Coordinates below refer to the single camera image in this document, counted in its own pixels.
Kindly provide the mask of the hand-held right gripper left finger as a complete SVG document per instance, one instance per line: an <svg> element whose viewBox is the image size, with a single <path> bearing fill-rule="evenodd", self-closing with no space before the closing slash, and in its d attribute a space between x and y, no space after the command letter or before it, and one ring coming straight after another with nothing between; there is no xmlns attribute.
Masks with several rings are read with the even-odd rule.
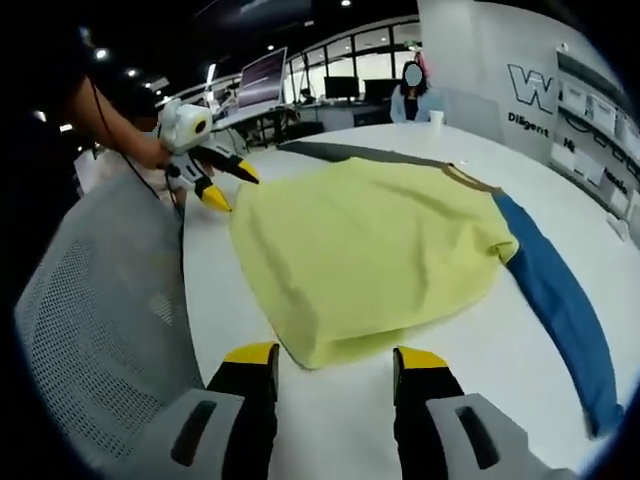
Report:
<svg viewBox="0 0 640 480"><path fill-rule="evenodd" d="M143 429L105 479L266 479L277 433L274 341L236 348L206 389L191 389Z"/></svg>

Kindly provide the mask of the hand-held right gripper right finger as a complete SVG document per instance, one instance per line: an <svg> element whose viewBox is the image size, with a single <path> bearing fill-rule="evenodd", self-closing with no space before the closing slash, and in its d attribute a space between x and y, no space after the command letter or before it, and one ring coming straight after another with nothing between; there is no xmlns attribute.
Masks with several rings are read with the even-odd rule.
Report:
<svg viewBox="0 0 640 480"><path fill-rule="evenodd" d="M529 449L528 434L480 394L466 394L444 359L396 347L394 438L404 479L574 479Z"/></svg>

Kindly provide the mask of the person's left hand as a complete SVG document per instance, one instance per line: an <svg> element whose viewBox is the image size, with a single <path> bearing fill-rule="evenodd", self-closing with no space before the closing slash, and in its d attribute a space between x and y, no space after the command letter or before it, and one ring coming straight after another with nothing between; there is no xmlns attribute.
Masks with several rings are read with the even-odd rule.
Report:
<svg viewBox="0 0 640 480"><path fill-rule="evenodd" d="M171 162L172 154L159 138L142 135L134 140L130 155L140 165L149 170L164 170Z"/></svg>

